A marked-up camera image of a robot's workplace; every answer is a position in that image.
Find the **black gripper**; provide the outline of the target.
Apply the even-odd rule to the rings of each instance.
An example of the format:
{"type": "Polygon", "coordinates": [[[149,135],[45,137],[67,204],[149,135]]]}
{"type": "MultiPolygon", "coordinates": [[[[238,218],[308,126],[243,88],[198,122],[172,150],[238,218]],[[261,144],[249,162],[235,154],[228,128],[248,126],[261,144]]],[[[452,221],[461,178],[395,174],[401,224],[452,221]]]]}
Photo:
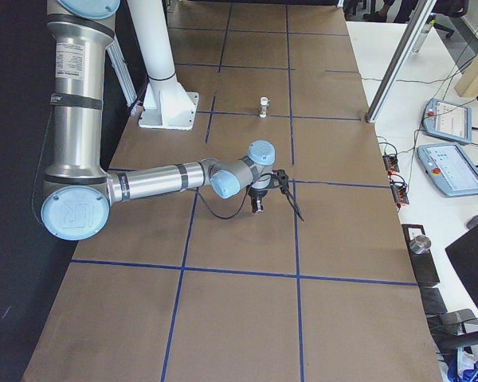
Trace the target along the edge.
{"type": "Polygon", "coordinates": [[[253,187],[249,188],[248,195],[251,198],[252,212],[256,210],[263,210],[264,206],[262,204],[262,198],[265,197],[268,193],[267,189],[256,189],[253,187]]]}

